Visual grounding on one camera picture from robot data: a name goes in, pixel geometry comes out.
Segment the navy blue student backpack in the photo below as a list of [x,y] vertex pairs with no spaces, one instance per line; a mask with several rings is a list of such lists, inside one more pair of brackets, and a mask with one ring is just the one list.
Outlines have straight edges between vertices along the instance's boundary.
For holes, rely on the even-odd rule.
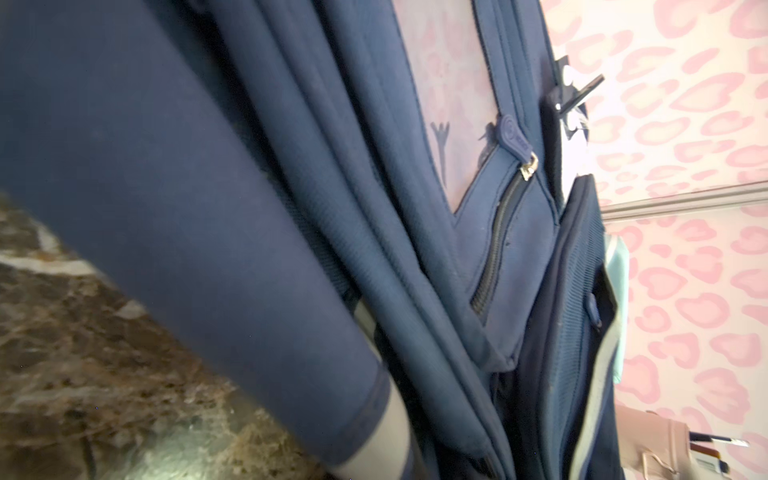
[[339,479],[620,479],[537,1],[5,1],[1,188]]

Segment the teal pencil pouch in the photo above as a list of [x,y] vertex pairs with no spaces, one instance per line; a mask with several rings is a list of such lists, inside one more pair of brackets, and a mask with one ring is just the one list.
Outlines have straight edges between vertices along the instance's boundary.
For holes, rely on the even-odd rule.
[[605,267],[616,300],[616,320],[620,327],[619,341],[613,364],[613,383],[622,380],[626,352],[626,337],[629,308],[630,252],[618,235],[605,235]]

